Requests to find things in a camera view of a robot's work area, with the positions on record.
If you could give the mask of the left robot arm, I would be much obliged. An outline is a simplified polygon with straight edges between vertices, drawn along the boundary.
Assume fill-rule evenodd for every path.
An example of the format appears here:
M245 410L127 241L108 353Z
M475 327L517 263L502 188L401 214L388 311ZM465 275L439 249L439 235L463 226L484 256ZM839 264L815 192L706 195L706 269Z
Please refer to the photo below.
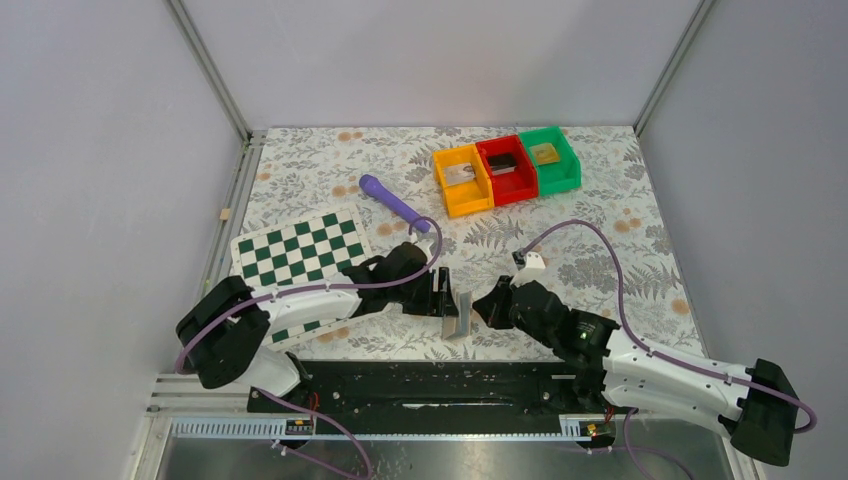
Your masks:
M183 349L176 370L196 375L209 390L237 383L284 397L307 374L293 355L265 345L267 337L366 317L392 304L407 315L455 316L450 271L434 261L422 247L404 242L327 280L253 288L240 276L227 277L178 322Z

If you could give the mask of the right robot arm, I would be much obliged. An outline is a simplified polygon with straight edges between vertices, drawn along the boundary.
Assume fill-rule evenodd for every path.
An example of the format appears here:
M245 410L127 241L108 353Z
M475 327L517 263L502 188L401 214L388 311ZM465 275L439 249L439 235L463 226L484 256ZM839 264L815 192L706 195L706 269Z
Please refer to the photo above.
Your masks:
M586 406L607 402L673 416L729 439L760 462L785 467L790 461L797 394L773 362L746 367L634 342L615 321L569 308L536 281L515 287L502 276L472 308L487 326L519 329L563 360Z

